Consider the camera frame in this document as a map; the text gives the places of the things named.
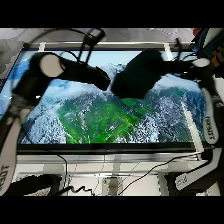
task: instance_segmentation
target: white circular joint cap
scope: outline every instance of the white circular joint cap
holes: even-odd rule
[[[58,77],[64,72],[59,57],[54,54],[47,54],[41,59],[40,69],[48,77]]]
[[[210,61],[207,58],[200,58],[192,62],[196,67],[205,67],[210,64]]]

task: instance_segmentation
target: display screen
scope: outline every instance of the display screen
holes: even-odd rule
[[[115,75],[140,52],[94,51],[89,64],[103,69],[113,81]],[[21,53],[10,72],[0,94],[1,117],[11,99],[11,82],[18,83],[35,53]],[[81,59],[85,60],[86,55],[84,52]],[[63,57],[75,60],[68,53]],[[29,139],[21,133],[19,143],[192,142],[192,127],[204,140],[204,113],[205,100],[198,85],[171,74],[159,80],[143,100],[119,99],[110,91],[110,86],[107,91],[101,91],[94,85],[55,79],[27,117],[24,130]]]

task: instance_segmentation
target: mountain image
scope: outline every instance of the mountain image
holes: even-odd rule
[[[124,65],[101,67],[113,80]],[[28,116],[19,142],[150,143],[191,142],[183,102],[203,140],[205,100],[197,84],[168,75],[144,100],[119,99],[94,85],[56,79]]]

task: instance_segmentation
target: television screen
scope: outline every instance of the television screen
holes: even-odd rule
[[[141,51],[94,51],[89,64],[108,73],[111,80]],[[0,93],[0,118],[16,85],[36,51],[24,51]],[[63,57],[75,60],[64,53]],[[145,99],[119,99],[94,85],[53,80],[39,105],[24,124],[19,143],[169,143],[192,142],[192,132],[203,137],[204,96],[195,82],[167,74],[148,91]]]

